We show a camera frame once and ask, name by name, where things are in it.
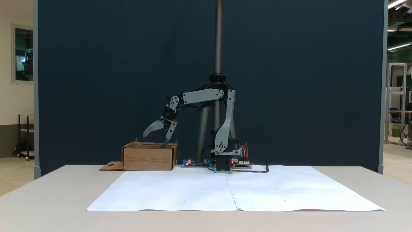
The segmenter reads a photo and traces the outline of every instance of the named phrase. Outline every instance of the ceiling light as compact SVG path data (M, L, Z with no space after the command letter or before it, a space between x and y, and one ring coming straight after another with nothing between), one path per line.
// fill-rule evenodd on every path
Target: ceiling light
M412 31L412 28L404 27L404 28L399 29L399 31Z
M388 9L395 7L403 2L406 2L406 0L393 0L388 4Z
M399 4L396 8L395 8L395 10L399 10L400 8L402 8L403 7L403 5L402 4Z
M401 45L396 45L396 46L393 46L393 47L389 47L388 51L395 50L395 49L398 49L398 48L401 48L401 47L406 47L406 46L409 46L411 44L412 44L412 42L407 42L407 43L404 43L404 44L401 44Z

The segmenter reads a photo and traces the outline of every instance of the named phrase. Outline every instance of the metal pole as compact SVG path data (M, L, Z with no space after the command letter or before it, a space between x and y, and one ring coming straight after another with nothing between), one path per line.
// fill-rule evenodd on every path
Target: metal pole
M213 130L217 131L220 128L220 108L221 108L220 101L213 101Z
M230 121L230 138L236 138L236 123L234 121L234 116L232 115L232 119Z
M209 107L203 107L200 109L200 124L199 124L199 133L197 136L196 157L195 157L196 163L203 163L202 151L205 145L208 114L209 114Z
M215 73L221 72L223 0L216 0Z
M221 73L222 58L222 9L223 0L216 0L216 28L215 28L215 73ZM213 130L220 128L221 101L213 101Z
M405 107L406 107L406 64L403 64L403 82L402 82L402 115L400 116L400 128L402 129L405 125Z
M389 108L390 106L390 98L391 98L391 63L388 63L388 74L386 77L386 106L385 106L385 144L388 144L388 136L389 136Z

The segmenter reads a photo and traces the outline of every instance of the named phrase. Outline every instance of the metal rack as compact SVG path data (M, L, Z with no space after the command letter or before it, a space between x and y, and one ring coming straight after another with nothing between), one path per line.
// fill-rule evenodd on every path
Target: metal rack
M28 137L29 137L29 133L33 133L34 129L30 129L29 128L29 122L28 122L28 118L29 116L34 116L32 114L26 115L26 128L21 128L21 115L19 114L19 142L21 141L21 135L20 132L21 131L25 131L26 132L26 150L25 151L21 151L17 154L17 157L20 157L20 155L24 155L26 156L26 161L30 160L30 156L34 156L35 153L34 151L30 150L30 145L29 145L29 141L28 141Z
M393 66L401 66L403 67L403 77L402 77L402 87L400 92L392 92L391 91L391 68ZM391 103L391 95L401 95L402 97L402 105L401 105L401 116L400 116L400 127L403 128L405 125L405 102L406 102L406 63L388 63L388 75L386 80L386 107L385 107L385 114L386 114L386 121L385 121L385 144L388 144L388 137L389 137L389 121L391 115L389 113L389 107Z

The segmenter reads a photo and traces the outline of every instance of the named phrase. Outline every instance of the green bin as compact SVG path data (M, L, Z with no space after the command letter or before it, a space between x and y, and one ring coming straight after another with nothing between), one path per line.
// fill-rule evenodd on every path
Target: green bin
M400 125L392 126L392 136L393 137L400 137Z

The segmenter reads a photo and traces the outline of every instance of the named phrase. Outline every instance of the aluminum frame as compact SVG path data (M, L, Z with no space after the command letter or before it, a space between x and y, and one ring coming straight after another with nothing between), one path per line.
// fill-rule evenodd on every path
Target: aluminum frame
M401 66L403 67L403 79L402 79L402 91L401 92L392 92L391 91L391 68L393 66ZM385 104L385 140L384 143L388 144L388 137L389 137L389 119L391 115L389 113L390 103L391 103L391 95L401 95L402 97L402 105L401 105L401 116L400 116L400 127L403 128L405 125L405 105L406 105L406 63L388 63L387 66L387 75L386 75L386 104Z

